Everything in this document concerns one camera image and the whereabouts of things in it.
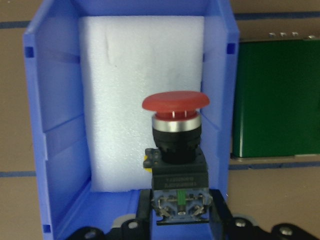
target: blue bin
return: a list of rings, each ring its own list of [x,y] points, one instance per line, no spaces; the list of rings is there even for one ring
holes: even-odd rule
[[[138,190],[90,192],[78,19],[82,16],[204,16],[201,147],[211,188],[227,196],[239,31],[227,0],[45,0],[24,36],[43,236],[60,240],[83,226],[108,232],[135,213]],[[212,239],[208,224],[153,226],[152,239]]]

